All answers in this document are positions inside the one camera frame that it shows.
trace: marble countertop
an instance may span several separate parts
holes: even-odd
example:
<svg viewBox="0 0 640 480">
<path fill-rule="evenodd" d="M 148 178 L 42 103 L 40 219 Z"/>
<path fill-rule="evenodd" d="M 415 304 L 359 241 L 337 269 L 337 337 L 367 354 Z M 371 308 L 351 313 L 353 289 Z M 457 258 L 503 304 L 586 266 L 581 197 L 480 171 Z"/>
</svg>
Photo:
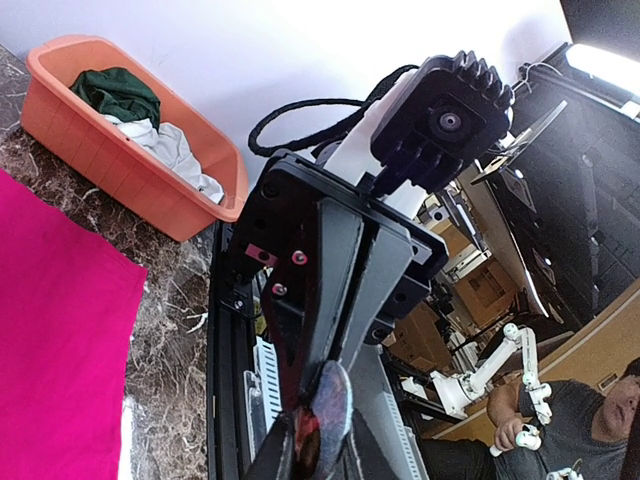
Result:
<svg viewBox="0 0 640 480">
<path fill-rule="evenodd" d="M 149 270 L 127 364 L 133 435 L 121 480 L 204 479 L 206 328 L 199 324 L 211 229 L 176 243 L 38 144 L 20 129 L 28 84 L 24 63 L 0 46 L 0 168 Z"/>
</svg>

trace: white cloth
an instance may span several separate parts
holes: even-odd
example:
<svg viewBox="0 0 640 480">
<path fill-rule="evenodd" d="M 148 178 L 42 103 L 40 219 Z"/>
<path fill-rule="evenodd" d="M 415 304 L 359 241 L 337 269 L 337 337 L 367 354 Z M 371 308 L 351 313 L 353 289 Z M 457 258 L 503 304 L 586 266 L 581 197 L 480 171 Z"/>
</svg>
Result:
<svg viewBox="0 0 640 480">
<path fill-rule="evenodd" d="M 191 153 L 186 135 L 178 127 L 170 123 L 161 123 L 160 129 L 156 131 L 148 118 L 123 123 L 111 115 L 103 116 L 196 190 L 215 203 L 219 204 L 222 201 L 224 197 L 222 185 L 209 175 L 202 173 L 200 162 Z"/>
</svg>

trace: pink cloth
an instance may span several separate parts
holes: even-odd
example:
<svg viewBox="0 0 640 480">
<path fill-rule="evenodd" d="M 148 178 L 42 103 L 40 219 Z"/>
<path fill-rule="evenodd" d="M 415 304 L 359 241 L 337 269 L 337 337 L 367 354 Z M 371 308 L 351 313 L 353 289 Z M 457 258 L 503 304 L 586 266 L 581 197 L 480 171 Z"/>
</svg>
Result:
<svg viewBox="0 0 640 480">
<path fill-rule="evenodd" d="M 117 478 L 145 278 L 0 170 L 0 479 Z"/>
</svg>

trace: orange plastic bin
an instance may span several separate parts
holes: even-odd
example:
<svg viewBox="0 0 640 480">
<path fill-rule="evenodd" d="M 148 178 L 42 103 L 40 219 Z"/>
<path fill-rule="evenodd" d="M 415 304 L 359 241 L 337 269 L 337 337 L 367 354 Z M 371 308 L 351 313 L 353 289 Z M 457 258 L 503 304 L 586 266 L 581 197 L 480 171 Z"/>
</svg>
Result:
<svg viewBox="0 0 640 480">
<path fill-rule="evenodd" d="M 166 85 L 112 43 L 57 38 L 33 49 L 22 126 L 45 147 L 158 230 L 183 242 L 216 220 L 234 222 L 248 195 L 236 147 Z M 69 87 L 84 70 L 124 67 L 160 98 L 161 121 L 180 127 L 202 171 L 224 188 L 220 205 L 113 127 Z"/>
</svg>

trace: person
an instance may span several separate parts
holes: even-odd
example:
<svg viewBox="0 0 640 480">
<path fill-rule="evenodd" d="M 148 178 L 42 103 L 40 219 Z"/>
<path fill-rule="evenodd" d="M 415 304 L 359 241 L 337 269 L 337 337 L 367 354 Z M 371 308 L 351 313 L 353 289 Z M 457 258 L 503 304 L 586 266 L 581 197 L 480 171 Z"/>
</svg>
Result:
<svg viewBox="0 0 640 480">
<path fill-rule="evenodd" d="M 640 358 L 606 397 L 574 380 L 549 384 L 551 423 L 528 422 L 542 432 L 539 450 L 516 447 L 524 419 L 535 412 L 523 386 L 504 385 L 491 392 L 487 406 L 494 444 L 504 453 L 494 458 L 478 440 L 424 440 L 430 480 L 545 480 L 550 472 L 578 465 L 585 480 L 618 480 L 640 401 Z"/>
</svg>

